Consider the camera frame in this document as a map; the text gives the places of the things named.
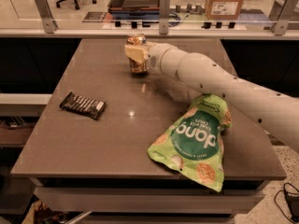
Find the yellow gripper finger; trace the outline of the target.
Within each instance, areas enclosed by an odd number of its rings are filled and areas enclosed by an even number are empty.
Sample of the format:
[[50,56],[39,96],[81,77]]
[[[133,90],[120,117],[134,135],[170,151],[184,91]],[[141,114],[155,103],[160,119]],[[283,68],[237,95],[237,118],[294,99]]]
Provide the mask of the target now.
[[125,55],[137,63],[143,63],[148,59],[149,47],[146,45],[128,45],[124,46]]

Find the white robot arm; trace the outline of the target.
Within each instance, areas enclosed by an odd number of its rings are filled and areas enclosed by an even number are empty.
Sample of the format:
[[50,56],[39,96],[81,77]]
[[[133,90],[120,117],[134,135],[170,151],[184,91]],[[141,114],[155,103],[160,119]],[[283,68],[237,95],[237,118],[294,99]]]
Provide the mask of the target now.
[[299,151],[299,100],[231,75],[202,53],[170,44],[127,45],[125,55],[201,93],[224,98],[283,144]]

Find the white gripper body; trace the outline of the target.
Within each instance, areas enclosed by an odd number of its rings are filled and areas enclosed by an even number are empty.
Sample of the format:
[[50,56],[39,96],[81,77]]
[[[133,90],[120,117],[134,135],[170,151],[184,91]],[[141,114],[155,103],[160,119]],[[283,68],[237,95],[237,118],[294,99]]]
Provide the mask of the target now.
[[149,46],[147,65],[158,74],[174,77],[181,51],[169,44],[154,43]]

